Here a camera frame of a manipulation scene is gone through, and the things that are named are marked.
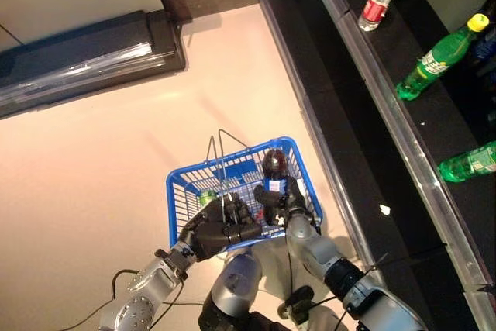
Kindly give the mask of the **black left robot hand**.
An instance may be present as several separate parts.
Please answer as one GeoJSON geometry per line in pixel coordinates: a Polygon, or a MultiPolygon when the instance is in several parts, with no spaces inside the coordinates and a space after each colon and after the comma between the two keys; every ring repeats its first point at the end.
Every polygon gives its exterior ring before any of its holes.
{"type": "Polygon", "coordinates": [[[223,250],[262,234],[262,225],[236,193],[211,200],[182,228],[177,239],[189,247],[196,261],[207,260],[223,250]]]}

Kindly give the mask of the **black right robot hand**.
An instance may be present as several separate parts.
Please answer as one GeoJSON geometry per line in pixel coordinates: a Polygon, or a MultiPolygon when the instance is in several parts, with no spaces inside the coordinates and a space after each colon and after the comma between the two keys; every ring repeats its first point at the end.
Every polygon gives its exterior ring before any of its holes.
{"type": "Polygon", "coordinates": [[[257,185],[253,195],[263,206],[263,217],[268,226],[286,228],[295,215],[303,215],[309,222],[314,222],[313,215],[307,209],[305,198],[299,190],[298,182],[293,177],[287,179],[287,190],[284,194],[257,185]]]}

